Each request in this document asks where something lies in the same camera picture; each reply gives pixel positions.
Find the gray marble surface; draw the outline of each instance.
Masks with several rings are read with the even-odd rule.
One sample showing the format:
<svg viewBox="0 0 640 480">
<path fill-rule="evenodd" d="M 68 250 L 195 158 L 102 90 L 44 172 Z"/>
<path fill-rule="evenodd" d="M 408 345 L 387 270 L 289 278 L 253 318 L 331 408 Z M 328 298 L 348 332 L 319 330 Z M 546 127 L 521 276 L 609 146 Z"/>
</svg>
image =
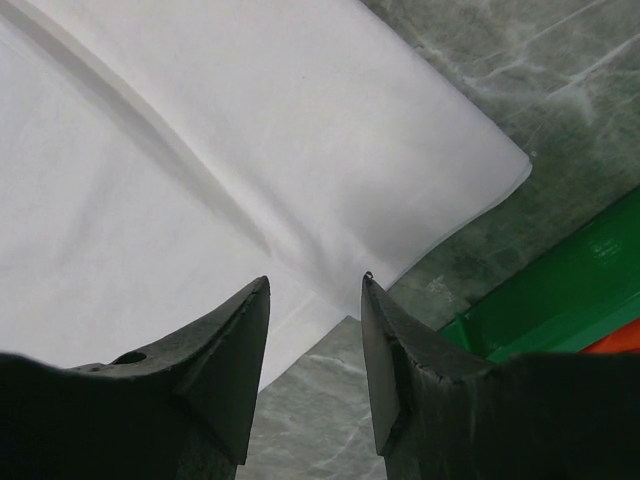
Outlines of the gray marble surface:
<svg viewBox="0 0 640 480">
<path fill-rule="evenodd" d="M 360 322 L 347 318 L 258 396 L 237 479 L 384 479 Z"/>
<path fill-rule="evenodd" d="M 392 288 L 440 327 L 640 184 L 638 0 L 363 0 L 533 163 Z"/>
<path fill-rule="evenodd" d="M 438 328 L 640 184 L 640 2 L 363 2 L 534 166 L 514 195 L 392 287 Z M 260 394 L 238 478 L 385 478 L 363 369 L 349 319 Z"/>
</svg>

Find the orange object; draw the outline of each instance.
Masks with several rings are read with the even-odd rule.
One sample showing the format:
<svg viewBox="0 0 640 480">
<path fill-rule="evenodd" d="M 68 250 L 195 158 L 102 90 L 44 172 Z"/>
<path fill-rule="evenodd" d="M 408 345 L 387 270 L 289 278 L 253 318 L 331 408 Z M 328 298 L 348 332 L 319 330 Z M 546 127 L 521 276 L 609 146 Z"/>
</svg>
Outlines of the orange object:
<svg viewBox="0 0 640 480">
<path fill-rule="evenodd" d="M 582 351 L 584 353 L 640 353 L 640 318 Z"/>
</svg>

